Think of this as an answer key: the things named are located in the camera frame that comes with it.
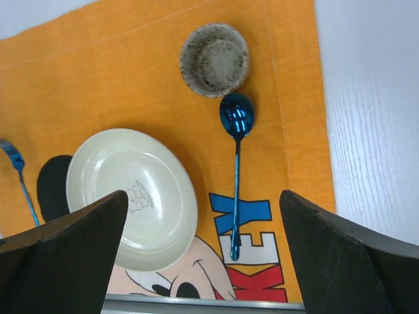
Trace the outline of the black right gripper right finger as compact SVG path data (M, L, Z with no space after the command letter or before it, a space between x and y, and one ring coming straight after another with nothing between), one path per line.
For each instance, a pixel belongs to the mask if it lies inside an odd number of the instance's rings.
M418 246L333 214L290 190L280 211L307 313L417 313Z

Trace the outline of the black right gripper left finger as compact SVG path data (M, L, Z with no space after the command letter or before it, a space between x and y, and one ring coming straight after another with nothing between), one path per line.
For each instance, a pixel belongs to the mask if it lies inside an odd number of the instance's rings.
M128 211L121 190L1 240L2 313L100 313Z

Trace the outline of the cream ceramic plate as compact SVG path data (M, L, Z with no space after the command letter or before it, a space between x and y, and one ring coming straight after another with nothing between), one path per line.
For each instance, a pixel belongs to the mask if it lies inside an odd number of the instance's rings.
M198 224L192 181L174 153L140 131L115 128L88 138L74 153L65 192L71 212L116 191L128 211L115 264L158 272L188 251Z

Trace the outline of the blue metallic fork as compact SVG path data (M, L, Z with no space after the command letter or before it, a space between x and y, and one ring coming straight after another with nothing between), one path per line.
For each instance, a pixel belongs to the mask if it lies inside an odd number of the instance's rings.
M23 176L23 170L25 166L24 157L20 153L20 151L10 142L7 141L4 138L1 138L1 148L5 152L5 154L9 157L13 168L17 171L18 178L20 181L20 185L22 188L22 191L24 193L24 196L26 198L32 219L36 226L40 225L39 219L37 217L37 214L35 212L35 208L33 206L33 202L31 200L31 196L29 195L29 192L27 190L26 184L24 182L24 176Z

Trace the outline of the blue metallic spoon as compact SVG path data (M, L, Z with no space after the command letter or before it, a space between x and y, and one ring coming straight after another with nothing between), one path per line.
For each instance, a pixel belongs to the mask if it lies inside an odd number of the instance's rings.
M225 95L219 106L220 121L225 131L235 142L235 178L234 178L234 210L232 221L232 239L230 258L237 261L240 257L240 145L255 124L255 108L247 96L234 92Z

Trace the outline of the orange Mickey Mouse placemat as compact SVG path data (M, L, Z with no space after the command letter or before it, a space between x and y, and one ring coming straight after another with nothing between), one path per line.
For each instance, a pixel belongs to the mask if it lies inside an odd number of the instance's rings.
M256 124L242 142L244 259L228 260L235 145L219 100L181 78L187 37L212 22L245 38L251 72L242 92ZM111 128L166 145L196 190L196 243L161 273L115 268L109 292L300 302L279 198L290 189L335 209L313 1L97 1L1 41L1 136L16 145L32 198L41 168Z

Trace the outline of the speckled ceramic cup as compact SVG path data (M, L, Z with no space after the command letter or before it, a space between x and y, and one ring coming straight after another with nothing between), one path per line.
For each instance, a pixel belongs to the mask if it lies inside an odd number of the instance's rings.
M251 70L249 48L243 35L224 23L210 23L194 30L179 55L185 84L196 94L223 97L241 88Z

